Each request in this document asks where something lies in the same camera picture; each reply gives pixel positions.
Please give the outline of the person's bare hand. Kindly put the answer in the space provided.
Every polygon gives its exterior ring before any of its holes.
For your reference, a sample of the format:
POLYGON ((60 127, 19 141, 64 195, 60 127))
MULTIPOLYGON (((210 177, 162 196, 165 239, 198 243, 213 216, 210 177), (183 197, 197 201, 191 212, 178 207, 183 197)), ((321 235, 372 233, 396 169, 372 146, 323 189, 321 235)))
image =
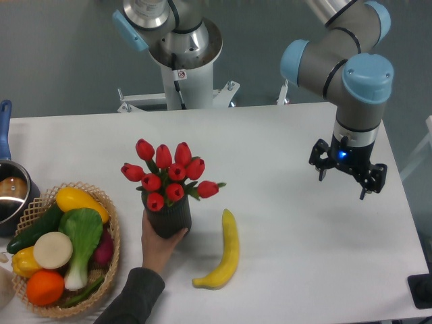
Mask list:
POLYGON ((153 229, 146 211, 143 211, 141 236, 143 258, 142 267, 162 275, 175 247, 187 232, 188 229, 184 228, 170 238, 162 238, 153 229))

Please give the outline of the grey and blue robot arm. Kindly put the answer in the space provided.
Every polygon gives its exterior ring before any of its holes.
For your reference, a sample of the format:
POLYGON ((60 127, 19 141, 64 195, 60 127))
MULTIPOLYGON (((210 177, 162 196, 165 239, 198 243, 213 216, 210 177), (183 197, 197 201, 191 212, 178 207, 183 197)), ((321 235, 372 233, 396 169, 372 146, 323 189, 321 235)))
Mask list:
MULTIPOLYGON (((320 176, 329 169, 351 175, 363 194, 378 193, 387 167, 371 153, 394 69, 371 54, 388 33, 391 18, 375 1, 309 1, 327 34, 318 43, 295 40, 284 51, 280 72, 337 108, 331 142, 318 140, 309 162, 320 176)), ((213 88, 213 64, 223 41, 198 1, 124 1, 112 15, 119 35, 136 51, 148 51, 161 68, 167 108, 223 107, 231 95, 213 88)))

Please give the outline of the dark grey sleeved forearm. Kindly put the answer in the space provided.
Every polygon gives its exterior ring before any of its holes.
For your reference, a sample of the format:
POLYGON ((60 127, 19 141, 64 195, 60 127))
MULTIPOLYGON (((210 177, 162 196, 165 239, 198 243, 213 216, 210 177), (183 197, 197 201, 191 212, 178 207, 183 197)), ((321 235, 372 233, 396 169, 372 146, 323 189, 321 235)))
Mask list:
POLYGON ((159 274, 147 268, 133 268, 121 293, 94 323, 146 323, 164 289, 165 282, 159 274))

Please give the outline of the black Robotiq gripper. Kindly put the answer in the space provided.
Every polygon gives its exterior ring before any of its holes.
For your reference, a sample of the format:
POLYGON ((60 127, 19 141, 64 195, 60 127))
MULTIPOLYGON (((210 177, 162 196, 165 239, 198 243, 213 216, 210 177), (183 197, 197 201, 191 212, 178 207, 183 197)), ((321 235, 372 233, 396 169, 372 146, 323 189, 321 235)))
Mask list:
POLYGON ((367 194, 379 194, 385 185, 387 165, 372 164, 371 153, 375 141, 366 146, 351 146, 347 140, 338 140, 332 136, 331 146, 324 140, 318 139, 312 148, 308 163, 319 172, 322 182, 328 169, 336 168, 348 173, 361 185, 359 199, 363 200, 367 194))

